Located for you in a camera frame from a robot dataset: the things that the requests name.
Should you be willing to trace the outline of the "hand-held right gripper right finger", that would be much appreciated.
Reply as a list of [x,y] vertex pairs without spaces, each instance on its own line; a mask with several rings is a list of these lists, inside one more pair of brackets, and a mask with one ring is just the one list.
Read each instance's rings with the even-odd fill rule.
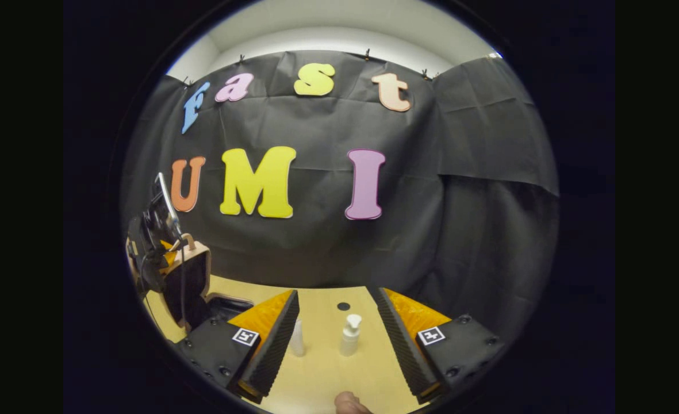
[[401,372],[420,404],[472,383],[507,345],[468,314],[447,317],[404,294],[373,287]]

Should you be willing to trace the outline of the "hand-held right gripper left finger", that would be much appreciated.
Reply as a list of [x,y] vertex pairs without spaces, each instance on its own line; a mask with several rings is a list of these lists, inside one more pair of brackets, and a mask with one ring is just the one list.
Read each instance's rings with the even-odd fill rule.
[[299,293],[288,289],[229,320],[205,319],[175,350],[211,388],[260,404],[273,388],[299,312]]

